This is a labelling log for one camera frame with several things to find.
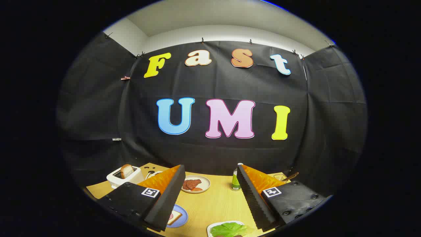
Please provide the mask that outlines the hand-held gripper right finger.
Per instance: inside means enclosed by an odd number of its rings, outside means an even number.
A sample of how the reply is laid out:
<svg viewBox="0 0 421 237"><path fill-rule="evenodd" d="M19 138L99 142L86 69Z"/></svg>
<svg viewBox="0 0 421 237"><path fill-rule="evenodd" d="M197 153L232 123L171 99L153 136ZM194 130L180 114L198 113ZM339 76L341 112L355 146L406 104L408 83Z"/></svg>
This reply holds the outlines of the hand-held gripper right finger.
<svg viewBox="0 0 421 237"><path fill-rule="evenodd" d="M285 228L308 217L332 196L324 196L299 181L280 181L244 164L236 176L258 229Z"/></svg>

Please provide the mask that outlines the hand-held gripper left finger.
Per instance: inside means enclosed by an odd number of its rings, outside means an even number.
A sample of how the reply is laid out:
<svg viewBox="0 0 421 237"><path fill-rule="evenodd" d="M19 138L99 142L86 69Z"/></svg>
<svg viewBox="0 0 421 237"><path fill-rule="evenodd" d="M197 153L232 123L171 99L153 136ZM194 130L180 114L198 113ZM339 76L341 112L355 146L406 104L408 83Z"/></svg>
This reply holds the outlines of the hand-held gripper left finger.
<svg viewBox="0 0 421 237"><path fill-rule="evenodd" d="M138 184L125 182L97 203L136 228L164 231L185 177L185 166L177 165Z"/></svg>

